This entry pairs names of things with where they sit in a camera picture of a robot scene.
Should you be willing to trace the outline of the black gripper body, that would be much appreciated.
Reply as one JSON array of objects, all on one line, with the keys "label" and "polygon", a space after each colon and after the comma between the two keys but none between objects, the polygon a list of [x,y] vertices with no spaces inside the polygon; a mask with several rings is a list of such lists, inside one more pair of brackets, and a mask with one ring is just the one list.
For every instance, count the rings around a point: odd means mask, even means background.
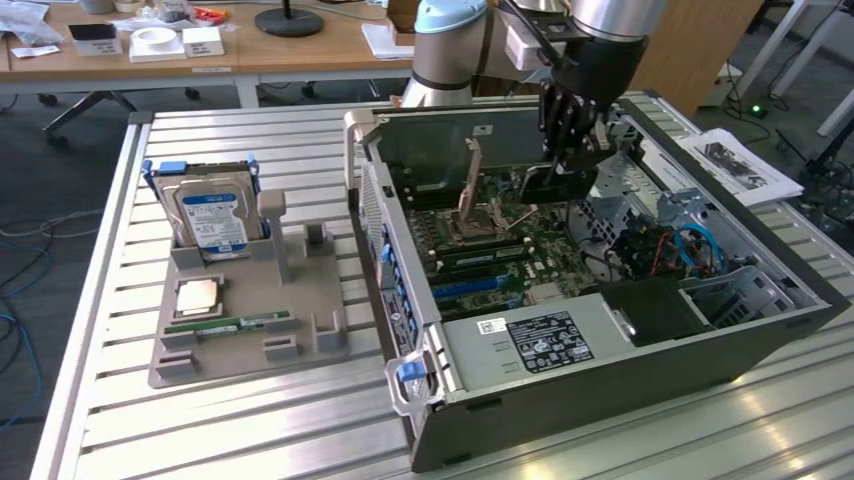
[{"label": "black gripper body", "polygon": [[605,112],[628,91],[648,45],[648,36],[630,42],[598,37],[570,40],[552,70],[557,89],[590,101],[596,111]]}]

